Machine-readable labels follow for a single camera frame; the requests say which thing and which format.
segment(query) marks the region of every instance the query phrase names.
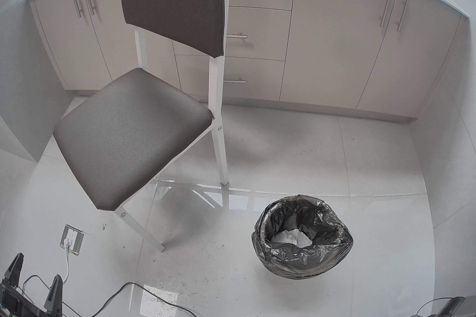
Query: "tiled floor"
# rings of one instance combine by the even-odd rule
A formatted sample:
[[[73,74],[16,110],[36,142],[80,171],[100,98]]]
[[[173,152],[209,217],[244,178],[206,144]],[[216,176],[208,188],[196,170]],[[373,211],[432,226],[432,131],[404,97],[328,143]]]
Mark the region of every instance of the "tiled floor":
[[[206,136],[161,175],[157,191],[151,183],[127,205],[163,253],[94,208],[52,139],[11,228],[9,256],[25,254],[21,279],[64,275],[59,241],[68,223],[87,235],[70,258],[64,300],[85,317],[127,281],[176,294],[199,317],[409,317],[431,300],[431,216],[406,125],[241,106],[224,106],[223,119],[229,188],[219,186]],[[355,240],[339,265],[307,280],[269,273],[250,239],[267,204],[297,193],[325,200]],[[33,279],[27,294],[42,305],[47,290]],[[127,288],[100,316],[187,315],[141,303],[142,291]]]

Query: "brown chair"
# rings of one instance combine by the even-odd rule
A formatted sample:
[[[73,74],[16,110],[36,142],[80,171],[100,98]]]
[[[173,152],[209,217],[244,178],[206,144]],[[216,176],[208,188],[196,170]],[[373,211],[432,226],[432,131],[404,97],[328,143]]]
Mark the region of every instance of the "brown chair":
[[[100,210],[114,211],[160,251],[124,209],[127,201],[209,131],[220,182],[228,183],[221,103],[229,0],[122,0],[134,25],[139,67],[117,78],[62,118],[58,147]],[[144,30],[210,56],[208,108],[147,72]]]

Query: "black trash bag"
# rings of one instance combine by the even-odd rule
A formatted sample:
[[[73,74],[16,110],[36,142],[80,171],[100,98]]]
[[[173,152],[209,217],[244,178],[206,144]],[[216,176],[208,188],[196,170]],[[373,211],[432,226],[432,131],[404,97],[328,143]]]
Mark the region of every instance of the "black trash bag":
[[[312,245],[299,248],[271,239],[284,230],[299,229]],[[268,205],[251,240],[259,260],[283,278],[312,278],[329,271],[349,253],[354,239],[346,225],[324,201],[306,195],[284,197]]]

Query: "white power cord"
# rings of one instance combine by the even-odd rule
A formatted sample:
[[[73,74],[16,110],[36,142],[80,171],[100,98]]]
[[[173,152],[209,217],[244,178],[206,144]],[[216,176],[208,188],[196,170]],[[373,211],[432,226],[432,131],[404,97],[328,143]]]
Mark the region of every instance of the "white power cord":
[[[68,272],[66,272],[66,277],[64,278],[63,280],[63,284],[66,283],[66,281],[68,281],[68,277],[69,277],[69,260],[68,260],[68,253],[69,253],[69,248],[71,247],[71,238],[66,238],[64,239],[63,241],[63,245],[64,245],[64,256],[66,258],[66,267],[68,269]]]

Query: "chair seat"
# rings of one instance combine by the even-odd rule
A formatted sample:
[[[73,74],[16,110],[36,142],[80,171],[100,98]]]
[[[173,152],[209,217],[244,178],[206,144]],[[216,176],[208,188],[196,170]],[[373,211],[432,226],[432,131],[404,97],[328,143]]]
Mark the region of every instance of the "chair seat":
[[[212,120],[198,101],[136,68],[62,118],[53,135],[94,205],[113,211]]]

